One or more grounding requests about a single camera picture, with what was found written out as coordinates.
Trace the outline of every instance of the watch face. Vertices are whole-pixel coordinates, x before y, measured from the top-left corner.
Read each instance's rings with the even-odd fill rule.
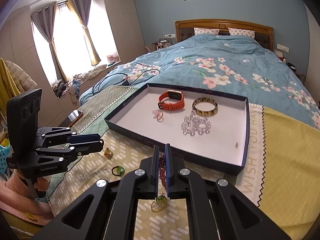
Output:
[[[176,90],[168,90],[168,96],[170,99],[175,99],[178,101],[182,99],[182,93]]]

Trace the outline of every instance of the silver screw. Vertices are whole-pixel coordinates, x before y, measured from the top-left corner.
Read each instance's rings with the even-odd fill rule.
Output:
[[[104,187],[105,185],[107,185],[107,182],[104,180],[104,179],[99,179],[97,182],[96,182],[96,185],[98,187]]]
[[[137,176],[142,176],[145,173],[146,172],[143,169],[137,169],[134,171],[134,174],[136,174]]]
[[[189,175],[190,174],[190,170],[188,170],[188,169],[181,169],[180,170],[180,173],[182,174],[182,175]]]
[[[228,181],[226,179],[219,179],[218,185],[221,187],[225,187],[226,185],[228,185]]]

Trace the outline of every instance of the beige curtain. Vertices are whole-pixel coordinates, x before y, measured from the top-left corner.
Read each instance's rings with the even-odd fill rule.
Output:
[[[91,65],[95,66],[101,61],[101,59],[92,43],[88,30],[91,0],[67,0],[66,5],[82,25],[85,43],[91,59]]]
[[[57,2],[49,4],[47,8],[42,7],[40,11],[35,11],[31,14],[31,20],[34,22],[39,32],[49,43],[52,59],[56,68],[57,78],[63,79],[64,82],[68,81],[57,57],[56,47],[53,41],[53,26],[54,18],[57,10]]]

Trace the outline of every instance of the blue basket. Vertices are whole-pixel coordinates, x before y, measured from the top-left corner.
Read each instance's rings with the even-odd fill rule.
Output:
[[[7,147],[0,145],[0,173],[4,174],[7,170],[6,157],[10,153],[11,146],[10,144]]]

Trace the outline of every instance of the smartphone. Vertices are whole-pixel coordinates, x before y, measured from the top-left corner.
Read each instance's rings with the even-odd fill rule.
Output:
[[[79,110],[74,110],[69,116],[59,125],[59,127],[71,127],[73,126],[81,117],[83,112]]]

